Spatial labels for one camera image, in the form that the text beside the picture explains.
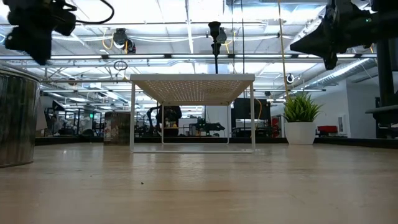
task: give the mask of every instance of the perforated tabletop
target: perforated tabletop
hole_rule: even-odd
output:
[[[137,74],[131,81],[162,105],[229,105],[253,81],[253,74]]]

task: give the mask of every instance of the wooden floor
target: wooden floor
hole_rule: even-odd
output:
[[[397,150],[257,148],[130,154],[102,144],[37,147],[33,164],[0,169],[0,223],[398,223]]]

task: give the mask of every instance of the metal trash can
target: metal trash can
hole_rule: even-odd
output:
[[[0,168],[33,162],[39,80],[0,69]]]

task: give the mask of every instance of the potted plant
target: potted plant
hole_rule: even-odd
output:
[[[285,104],[285,135],[289,144],[313,144],[315,139],[314,119],[319,115],[321,105],[316,105],[311,96],[299,94],[288,98]]]

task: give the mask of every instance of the white table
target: white table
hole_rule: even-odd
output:
[[[136,104],[136,85],[148,96],[162,105],[162,121],[164,106],[207,105],[227,107],[227,143],[229,143],[229,107],[230,104],[250,86],[250,111],[252,129],[252,150],[256,148],[254,124],[254,90],[253,74],[133,74],[131,79],[131,124],[130,150],[132,152],[150,153],[190,153],[190,151],[135,151],[134,150],[134,120]],[[164,143],[164,125],[162,124],[162,144]],[[253,151],[211,151],[203,153],[252,153]]]

